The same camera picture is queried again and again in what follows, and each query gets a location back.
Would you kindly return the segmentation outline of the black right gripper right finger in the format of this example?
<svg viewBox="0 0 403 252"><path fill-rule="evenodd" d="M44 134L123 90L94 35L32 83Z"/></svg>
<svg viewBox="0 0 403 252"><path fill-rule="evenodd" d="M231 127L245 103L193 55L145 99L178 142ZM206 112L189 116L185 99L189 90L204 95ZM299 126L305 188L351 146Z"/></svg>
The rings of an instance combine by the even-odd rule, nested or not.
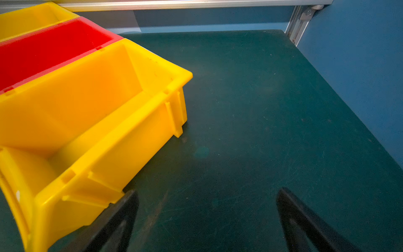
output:
<svg viewBox="0 0 403 252"><path fill-rule="evenodd" d="M358 247L316 215L289 189L281 188L279 190L276 204L290 252L310 252L308 241L319 252L360 251Z"/></svg>

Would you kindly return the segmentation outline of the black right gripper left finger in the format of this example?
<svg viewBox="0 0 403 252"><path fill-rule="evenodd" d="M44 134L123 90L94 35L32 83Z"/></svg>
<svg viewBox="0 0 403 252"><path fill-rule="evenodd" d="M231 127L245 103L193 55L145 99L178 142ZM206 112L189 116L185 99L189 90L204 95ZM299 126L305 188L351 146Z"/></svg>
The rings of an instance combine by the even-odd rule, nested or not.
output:
<svg viewBox="0 0 403 252"><path fill-rule="evenodd" d="M109 206L76 239L62 249L63 252L126 252L129 246L139 197L135 190Z"/></svg>

